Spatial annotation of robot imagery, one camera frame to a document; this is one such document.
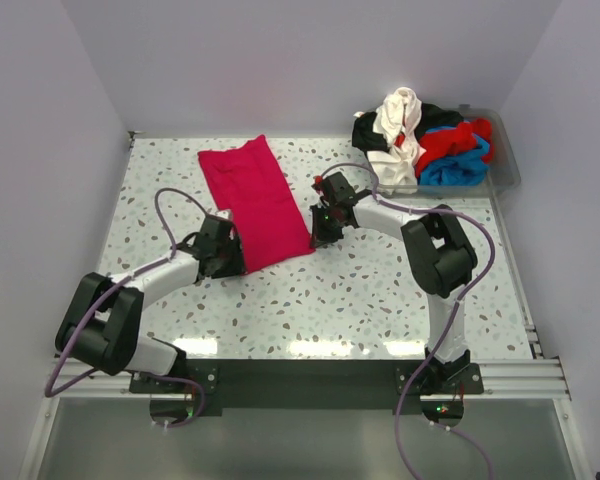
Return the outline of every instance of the metal frame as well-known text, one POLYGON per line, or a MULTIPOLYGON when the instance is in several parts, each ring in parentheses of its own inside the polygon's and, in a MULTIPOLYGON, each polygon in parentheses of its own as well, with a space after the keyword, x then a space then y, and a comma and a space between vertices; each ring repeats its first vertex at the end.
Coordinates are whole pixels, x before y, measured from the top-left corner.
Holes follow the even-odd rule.
MULTIPOLYGON (((478 360, 482 372, 485 393, 481 395, 466 395, 472 400, 554 400, 559 418, 569 415, 569 391, 564 379, 559 360, 478 360)), ((64 383, 76 374, 86 369, 83 363, 69 359, 58 381, 64 383)), ((42 461, 51 437, 52 428, 57 418, 58 405, 63 398, 100 398, 100 399, 136 399, 147 401, 153 399, 181 398, 182 395, 149 395, 131 394, 128 391, 131 375, 124 373, 111 377, 104 373, 95 373, 77 383, 72 388, 62 392, 54 399, 45 399, 40 408, 29 447, 22 465, 19 480, 36 480, 42 466, 42 461)), ((447 395, 432 395, 432 400, 448 400, 447 395)), ((563 425, 569 456, 578 480, 590 479, 591 475, 582 476, 587 472, 588 464, 577 430, 571 419, 563 425)))
POLYGON ((582 437, 574 420, 571 402, 568 400, 554 400, 553 404, 576 479, 591 480, 595 473, 591 469, 589 460, 587 460, 582 437))
POLYGON ((19 480, 36 480, 38 478, 42 460, 51 438, 53 424, 58 414, 59 404, 59 398, 45 398, 42 400, 40 412, 29 439, 29 446, 22 461, 20 475, 18 476, 19 480))

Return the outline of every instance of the plastic bin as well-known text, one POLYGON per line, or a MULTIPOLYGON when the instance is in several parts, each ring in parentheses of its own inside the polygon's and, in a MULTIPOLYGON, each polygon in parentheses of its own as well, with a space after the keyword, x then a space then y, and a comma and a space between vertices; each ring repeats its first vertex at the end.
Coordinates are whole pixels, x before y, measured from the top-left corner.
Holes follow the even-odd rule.
POLYGON ((511 144, 502 119, 493 110, 478 108, 455 108, 467 120, 486 118, 491 122, 493 133, 491 144, 495 152, 485 180, 471 187, 430 185, 380 185, 384 196, 423 194, 440 197, 488 197, 520 185, 520 173, 511 150, 511 144))

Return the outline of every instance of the cable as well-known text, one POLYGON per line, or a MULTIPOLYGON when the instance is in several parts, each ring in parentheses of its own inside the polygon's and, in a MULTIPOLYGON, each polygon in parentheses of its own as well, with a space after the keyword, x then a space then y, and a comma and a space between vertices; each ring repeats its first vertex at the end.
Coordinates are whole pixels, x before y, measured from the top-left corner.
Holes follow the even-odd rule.
POLYGON ((180 190, 178 188, 164 187, 156 192, 156 195, 153 197, 153 206, 156 209, 156 213, 158 214, 158 219, 160 220, 160 223, 162 224, 162 228, 164 228, 164 230, 167 232, 167 236, 169 237, 169 242, 171 242, 170 258, 173 258, 176 255, 176 250, 178 248, 177 247, 178 244, 176 243, 176 238, 173 236, 173 232, 171 231, 171 228, 169 228, 169 224, 165 220, 164 215, 162 214, 162 209, 160 208, 160 195, 162 195, 164 192, 172 192, 172 193, 177 193, 179 195, 182 195, 187 200, 193 202, 200 210, 202 210, 202 213, 205 215, 205 217, 208 214, 200 202, 198 202, 195 198, 193 198, 188 193, 183 192, 182 190, 180 190))
MULTIPOLYGON (((400 412, 402 412, 402 406, 404 404, 404 400, 407 396, 407 392, 409 391, 409 388, 411 387, 413 382, 416 380, 418 375, 420 375, 420 373, 427 367, 427 365, 429 365, 429 363, 435 356, 436 352, 440 349, 440 346, 442 345, 442 342, 444 341, 445 337, 449 333, 449 330, 451 330, 453 321, 455 320, 456 315, 458 314, 458 308, 460 307, 460 302, 462 302, 462 300, 469 293, 469 291, 473 287, 475 287, 476 284, 478 282, 480 282, 480 280, 482 280, 487 275, 489 270, 491 270, 491 267, 493 266, 493 263, 495 261, 496 246, 495 246, 495 243, 494 243, 493 238, 491 237, 491 234, 489 233, 489 231, 480 222, 478 222, 474 218, 472 218, 462 212, 458 212, 455 210, 447 210, 447 209, 442 209, 442 208, 409 208, 409 207, 405 207, 400 204, 388 202, 388 201, 384 200, 383 198, 378 198, 378 186, 380 184, 380 181, 379 181, 376 173, 370 167, 367 167, 365 165, 360 165, 358 163, 350 163, 350 162, 339 163, 337 165, 333 165, 333 166, 327 168, 322 173, 322 177, 324 178, 326 176, 326 174, 329 173, 331 170, 333 170, 335 168, 339 168, 339 167, 357 167, 357 168, 361 168, 363 170, 368 171, 371 174, 371 179, 372 179, 372 183, 373 183, 373 186, 371 189, 371 195, 373 196, 374 200, 376 200, 380 205, 383 205, 388 208, 392 208, 394 210, 398 210, 398 211, 410 213, 410 214, 415 214, 415 215, 426 215, 429 213, 437 213, 437 214, 441 214, 441 215, 454 215, 458 218, 461 218, 461 219, 469 222, 470 224, 475 226, 478 230, 480 230, 480 232, 487 239, 487 243, 489 244, 489 259, 487 260, 487 264, 485 265, 484 269, 476 276, 476 278, 474 278, 471 282, 469 282, 469 284, 466 287, 464 287, 462 289, 462 291, 460 292, 460 294, 456 297, 456 302, 451 310, 451 314, 449 315, 449 320, 447 321, 447 324, 446 324, 444 330, 442 331, 440 338, 438 338, 438 341, 436 342, 435 346, 429 352, 429 355, 427 355, 427 357, 422 361, 422 363, 418 366, 418 368, 416 368, 416 370, 411 374, 411 376, 407 380, 407 383, 405 384, 404 388, 402 389, 402 393, 400 394, 400 399, 398 400, 398 405, 396 407, 396 415, 395 415, 395 421, 394 421, 394 433, 395 433, 395 437, 396 437, 396 446, 398 447, 398 453, 400 454, 400 458, 402 458, 402 462, 407 467, 407 469, 409 470, 411 475, 413 475, 413 477, 416 480, 423 480, 422 476, 416 471, 415 467, 411 464, 411 461, 409 460, 409 458, 407 457, 407 454, 405 453, 404 446, 403 446, 402 440, 400 438, 400 412)), ((434 425, 446 430, 446 426, 444 426, 444 425, 440 425, 437 423, 434 423, 434 425)), ((489 457, 487 452, 475 440, 473 440, 467 434, 462 433, 461 431, 456 430, 456 429, 451 429, 450 431, 453 432, 454 434, 458 435, 459 437, 464 438, 466 441, 471 443, 478 450, 478 452, 480 452, 480 455, 482 455, 482 457, 485 460, 485 463, 487 464, 489 480, 494 480, 495 479, 495 469, 493 467, 493 462, 491 461, 491 458, 489 457)))
MULTIPOLYGON (((59 393, 64 392, 66 389, 72 387, 73 385, 75 385, 79 381, 83 380, 84 378, 88 377, 89 375, 92 375, 93 373, 95 373, 97 371, 96 368, 92 368, 92 369, 87 370, 86 372, 83 372, 83 373, 77 375, 76 377, 72 378, 71 380, 69 380, 64 385, 61 385, 61 386, 59 386, 57 388, 54 388, 55 383, 58 380, 58 376, 60 375, 60 372, 62 371, 62 368, 64 367, 65 363, 69 359, 69 356, 71 355, 71 351, 73 350, 73 347, 75 346, 76 342, 78 341, 78 337, 80 336, 80 333, 82 333, 82 331, 84 330, 84 328, 87 326, 87 323, 89 323, 89 321, 91 320, 91 318, 96 314, 96 312, 98 311, 98 308, 100 308, 100 306, 109 297, 111 297, 114 293, 116 293, 118 290, 120 290, 122 287, 124 287, 132 279, 134 279, 138 275, 142 275, 144 273, 147 273, 150 270, 153 270, 154 268, 157 268, 157 267, 159 267, 161 265, 164 265, 165 263, 168 263, 175 256, 175 254, 177 252, 177 243, 176 243, 175 237, 173 236, 173 232, 171 231, 171 228, 169 228, 169 224, 165 220, 164 215, 162 214, 162 210, 160 209, 160 201, 159 201, 160 200, 160 195, 162 195, 164 192, 173 192, 173 193, 177 193, 179 195, 184 196, 185 198, 187 198, 188 200, 190 200, 191 202, 193 202, 195 205, 197 205, 197 207, 200 210, 202 210, 202 213, 205 216, 207 215, 206 210, 200 204, 200 202, 198 202, 195 198, 193 198, 188 193, 183 192, 182 190, 179 190, 177 188, 165 187, 165 188, 161 188, 160 190, 158 190, 156 192, 155 197, 153 199, 153 203, 154 203, 154 206, 156 208, 156 213, 158 215, 158 219, 160 220, 160 223, 162 224, 162 227, 167 232, 167 236, 169 237, 169 242, 171 243, 171 252, 170 252, 169 256, 168 257, 164 257, 164 258, 160 258, 160 259, 156 260, 155 262, 149 263, 149 264, 147 264, 147 265, 139 268, 138 270, 136 270, 135 272, 133 272, 132 275, 127 275, 122 280, 120 280, 119 282, 117 282, 117 283, 113 284, 111 287, 109 287, 93 303, 93 305, 91 305, 91 307, 89 307, 89 309, 87 310, 87 312, 84 314, 84 316, 78 322, 78 325, 76 326, 75 330, 71 334, 71 337, 69 338, 69 341, 67 342, 67 344, 65 345, 64 349, 60 353, 60 358, 58 359, 58 362, 54 366, 53 371, 51 372, 51 376, 49 377, 49 380, 47 381, 47 383, 46 383, 46 385, 44 387, 44 395, 45 395, 45 397, 47 397, 47 398, 55 397, 59 393)), ((167 380, 168 378, 171 378, 171 377, 161 377, 161 379, 163 379, 163 380, 167 380)), ((201 408, 204 405, 204 391, 203 391, 203 388, 200 385, 198 385, 197 383, 195 383, 193 380, 179 379, 177 381, 179 381, 181 383, 188 383, 189 385, 194 386, 195 388, 198 389, 198 391, 200 391, 200 395, 201 395, 201 398, 202 398, 201 407, 198 408, 198 412, 196 412, 196 414, 193 416, 193 418, 197 417, 199 415, 199 413, 202 411, 201 408)))

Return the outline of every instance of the red cloth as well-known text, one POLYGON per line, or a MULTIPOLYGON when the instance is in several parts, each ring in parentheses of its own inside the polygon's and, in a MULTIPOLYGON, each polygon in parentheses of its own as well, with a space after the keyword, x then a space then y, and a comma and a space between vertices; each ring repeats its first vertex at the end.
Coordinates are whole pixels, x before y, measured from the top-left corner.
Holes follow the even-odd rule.
POLYGON ((395 141, 395 142, 393 142, 393 144, 394 144, 396 147, 400 148, 400 147, 402 146, 402 144, 404 143, 404 139, 405 139, 405 138, 407 138, 407 137, 405 137, 405 136, 404 136, 404 133, 400 132, 400 133, 398 134, 398 138, 396 138, 396 141, 395 141))
POLYGON ((226 152, 199 152, 198 160, 218 209, 233 213, 249 273, 314 251, 264 135, 226 152))
POLYGON ((478 146, 473 134, 482 137, 489 143, 489 153, 482 157, 484 163, 493 159, 491 145, 491 122, 478 118, 471 123, 463 122, 453 129, 425 133, 420 139, 420 146, 426 150, 415 164, 416 177, 420 178, 422 171, 439 158, 468 152, 478 146))
POLYGON ((478 118, 471 122, 473 127, 473 133, 482 137, 484 140, 489 142, 489 153, 482 157, 484 163, 491 163, 493 160, 493 144, 491 143, 491 122, 485 118, 478 118))

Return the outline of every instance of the speckled white surface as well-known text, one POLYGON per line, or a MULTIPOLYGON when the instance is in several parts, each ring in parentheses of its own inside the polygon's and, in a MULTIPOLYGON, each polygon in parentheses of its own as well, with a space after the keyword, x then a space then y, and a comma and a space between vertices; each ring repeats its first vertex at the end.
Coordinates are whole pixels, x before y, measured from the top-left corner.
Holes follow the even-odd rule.
MULTIPOLYGON (((210 211, 215 206, 197 152, 241 146, 243 138, 138 139, 133 148, 100 269, 118 272, 163 254, 168 241, 153 209, 163 186, 183 189, 210 211)), ((344 138, 269 139, 310 228, 317 195, 312 178, 340 161, 363 162, 344 138)), ((368 174, 347 169, 352 184, 368 174)), ((199 228, 199 211, 176 195, 162 199, 177 239, 199 228)), ((413 198, 418 206, 439 200, 413 198)), ((474 216, 498 245, 489 276, 466 300, 465 328, 475 359, 530 359, 523 315, 488 199, 448 199, 474 216)), ((488 249, 481 234, 465 231, 478 269, 488 249)), ((428 337, 426 299, 414 283, 404 245, 362 229, 339 244, 241 278, 205 280, 145 310, 141 333, 173 342, 190 356, 220 358, 422 358, 428 337)))

